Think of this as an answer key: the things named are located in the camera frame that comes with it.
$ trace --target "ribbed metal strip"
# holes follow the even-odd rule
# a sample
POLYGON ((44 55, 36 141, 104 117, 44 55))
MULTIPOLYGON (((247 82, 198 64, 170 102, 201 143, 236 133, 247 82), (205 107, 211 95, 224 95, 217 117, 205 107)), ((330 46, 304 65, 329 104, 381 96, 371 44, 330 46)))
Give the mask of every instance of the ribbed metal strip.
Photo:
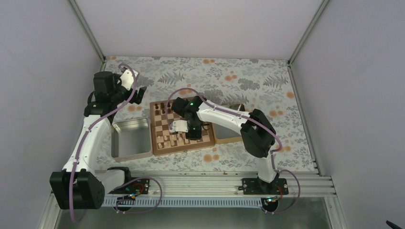
MULTIPOLYGON (((119 207, 153 207, 159 198, 137 197, 119 207)), ((102 207, 115 207, 117 197, 105 197, 102 207)), ((260 198, 162 198, 161 208, 258 208, 260 198)))

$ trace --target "orange dot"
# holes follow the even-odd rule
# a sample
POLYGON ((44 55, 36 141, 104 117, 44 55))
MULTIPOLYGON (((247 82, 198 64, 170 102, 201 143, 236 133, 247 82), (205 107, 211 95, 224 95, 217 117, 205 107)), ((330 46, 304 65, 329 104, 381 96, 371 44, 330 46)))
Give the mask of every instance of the orange dot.
POLYGON ((292 98, 295 97, 295 95, 294 95, 293 92, 287 92, 287 97, 290 98, 290 99, 292 99, 292 98))
POLYGON ((128 106, 128 111, 130 111, 130 112, 135 111, 135 106, 134 105, 129 105, 128 106))
POLYGON ((277 112, 276 112, 276 111, 270 111, 270 116, 271 116, 271 117, 276 117, 276 116, 277 116, 277 112))
POLYGON ((204 161, 205 162, 211 162, 213 160, 213 157, 209 154, 204 155, 204 161))

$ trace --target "black mounting plate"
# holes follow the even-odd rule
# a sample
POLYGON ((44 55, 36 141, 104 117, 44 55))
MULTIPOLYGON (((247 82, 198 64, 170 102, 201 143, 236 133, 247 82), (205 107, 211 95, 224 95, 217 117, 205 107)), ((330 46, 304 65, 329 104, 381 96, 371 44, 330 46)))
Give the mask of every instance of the black mounting plate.
POLYGON ((110 194, 128 194, 129 195, 132 193, 136 193, 136 191, 140 191, 140 188, 141 188, 141 186, 137 185, 137 184, 142 184, 144 187, 143 192, 141 194, 148 193, 150 180, 149 179, 140 179, 140 180, 132 182, 131 184, 129 184, 125 187, 111 191, 110 194))
MULTIPOLYGON (((278 178, 276 180, 276 186, 281 188, 283 195, 287 195, 288 186, 284 187, 284 185, 287 185, 286 179, 278 178)), ((275 188, 268 193, 264 192, 260 187, 257 178, 243 178, 241 189, 243 190, 243 195, 280 195, 280 190, 278 190, 278 188, 275 188)))

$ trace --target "gray wall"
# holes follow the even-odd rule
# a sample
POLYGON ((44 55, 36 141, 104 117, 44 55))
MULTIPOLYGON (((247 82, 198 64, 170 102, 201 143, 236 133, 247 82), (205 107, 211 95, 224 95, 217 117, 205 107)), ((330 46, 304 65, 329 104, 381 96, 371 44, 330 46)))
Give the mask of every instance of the gray wall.
POLYGON ((0 222, 36 228, 100 61, 66 0, 2 1, 0 28, 0 222))
POLYGON ((321 0, 77 0, 104 55, 289 59, 321 0))
POLYGON ((349 228, 405 228, 405 1, 332 0, 293 71, 349 228))

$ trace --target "gray floor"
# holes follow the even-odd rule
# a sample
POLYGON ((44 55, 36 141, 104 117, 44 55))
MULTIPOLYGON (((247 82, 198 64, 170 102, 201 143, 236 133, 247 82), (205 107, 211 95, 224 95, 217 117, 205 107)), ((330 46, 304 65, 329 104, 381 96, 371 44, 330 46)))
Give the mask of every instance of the gray floor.
MULTIPOLYGON (((292 203, 287 198, 280 202, 279 209, 292 203)), ((79 217, 82 211, 76 211, 79 217)), ((61 211, 58 229, 329 229, 330 222, 323 198, 302 198, 288 213, 264 215, 252 208, 158 208, 143 215, 117 214, 112 208, 89 210, 78 224, 70 220, 68 210, 61 211)))

